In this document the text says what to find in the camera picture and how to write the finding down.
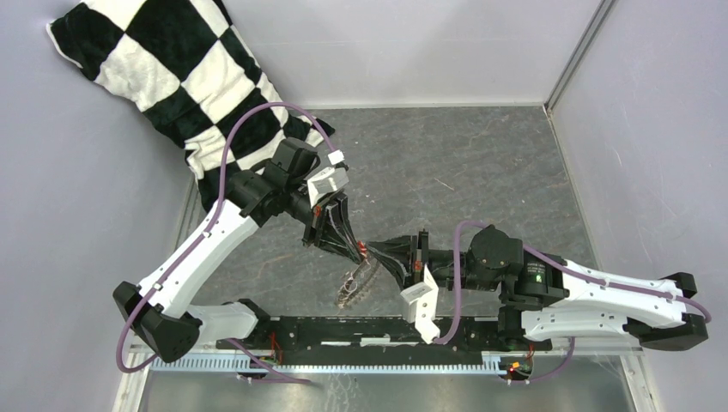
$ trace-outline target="checkered pillow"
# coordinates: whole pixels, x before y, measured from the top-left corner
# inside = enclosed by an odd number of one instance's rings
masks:
[[[89,80],[134,101],[186,150],[206,208],[216,198],[222,148],[235,122],[255,106],[281,101],[221,0],[85,0],[48,33]],[[314,146],[323,140],[304,117],[282,107],[262,111],[235,135],[229,175],[270,158],[285,136]]]

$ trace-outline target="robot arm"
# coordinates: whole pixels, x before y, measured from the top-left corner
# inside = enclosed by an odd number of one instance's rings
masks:
[[[272,216],[286,212],[303,222],[305,245],[318,246],[356,263],[362,260],[342,192],[348,183],[346,170],[339,163],[309,176],[318,163],[313,147],[294,139],[282,141],[262,174],[243,171],[230,179],[222,211],[209,231],[209,222],[215,219],[213,211],[151,275],[138,285],[122,282],[116,288],[113,296],[124,318],[130,316],[142,296],[156,289],[131,328],[164,361],[177,360],[196,342],[250,335],[258,317],[249,306],[241,302],[222,306],[190,303],[228,254]],[[190,251],[200,235],[203,240]],[[164,271],[183,253],[188,254],[160,284]]]
[[[428,279],[452,289],[452,251],[430,250],[426,231],[371,242],[367,249],[394,275],[403,290],[404,316],[415,321],[422,339],[427,342],[439,335],[431,325],[437,295],[426,306],[412,305],[421,303],[412,296],[425,289],[433,293]],[[689,313],[680,301],[696,293],[692,275],[634,279],[529,250],[521,240],[491,226],[476,234],[470,249],[460,255],[461,288],[500,288],[502,337],[542,342],[557,337],[633,335],[643,347],[661,350],[685,350],[707,339],[706,320]],[[659,296],[635,291],[639,289]],[[417,300],[426,299],[415,294]]]

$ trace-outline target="gray wall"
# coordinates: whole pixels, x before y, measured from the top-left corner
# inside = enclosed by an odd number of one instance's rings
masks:
[[[607,270],[695,274],[711,335],[651,352],[666,410],[716,410],[728,367],[728,3],[620,1],[555,108]]]
[[[0,5],[0,410],[110,410],[111,293],[171,251],[190,173],[45,24],[73,0]]]
[[[307,106],[541,104],[598,0],[227,0]]]

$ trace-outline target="white plastic part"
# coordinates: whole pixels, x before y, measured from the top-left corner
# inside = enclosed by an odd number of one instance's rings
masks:
[[[433,319],[437,311],[437,293],[439,289],[427,266],[424,269],[422,282],[403,290],[399,295],[404,300],[402,317],[408,323],[415,323],[415,329],[425,343],[440,336],[440,328]]]
[[[567,267],[585,275],[604,279],[609,283],[621,283],[668,292],[673,296],[683,296],[683,291],[671,280],[650,281],[613,275],[586,268],[569,260],[567,260]],[[653,328],[673,328],[684,324],[683,313],[688,311],[682,302],[627,290],[600,287],[595,283],[582,281],[566,273],[563,274],[563,283],[564,288],[569,291],[569,296],[554,303],[551,307],[567,307],[572,312],[620,313]]]
[[[340,191],[348,182],[349,177],[346,175],[346,170],[340,167],[325,167],[314,174],[306,181],[311,207],[315,206],[322,197],[329,193]]]
[[[329,161],[331,162],[331,165],[334,166],[337,163],[341,163],[343,161],[343,153],[341,150],[336,150],[331,153],[329,153]]]
[[[620,313],[545,307],[540,312],[522,312],[524,337],[532,341],[564,336],[623,336],[627,317]]]
[[[219,306],[188,306],[187,311],[203,322],[198,342],[216,342],[227,337],[245,339],[258,324],[255,313],[240,302]]]
[[[187,249],[187,247],[203,234],[204,228],[212,219],[213,211],[210,211],[205,220],[190,235],[167,261],[155,270],[154,273],[139,282],[141,287],[139,294],[144,296],[150,288],[157,283],[164,270]],[[222,207],[222,213],[217,219],[215,226],[209,231],[209,235],[200,242],[197,248],[174,270],[164,282],[152,299],[151,306],[162,305],[162,314],[172,318],[180,318],[187,312],[192,298],[207,281],[212,272],[222,263],[235,247],[258,230],[258,225],[250,217],[240,215],[240,208],[234,203],[226,200]]]

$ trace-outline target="gray floor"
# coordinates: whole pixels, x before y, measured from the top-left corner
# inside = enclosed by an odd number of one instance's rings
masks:
[[[382,240],[425,227],[430,245],[452,249],[459,221],[492,221],[513,237],[593,264],[584,223],[540,107],[352,109],[316,112],[337,128],[350,165],[351,225]],[[475,229],[463,236],[470,243]],[[396,315],[397,285],[383,270],[354,307],[334,306],[353,265],[300,245],[303,226],[286,215],[236,249],[193,303],[250,298],[272,315]],[[464,313],[497,313],[495,294],[465,293]],[[438,313],[452,312],[441,293]]]

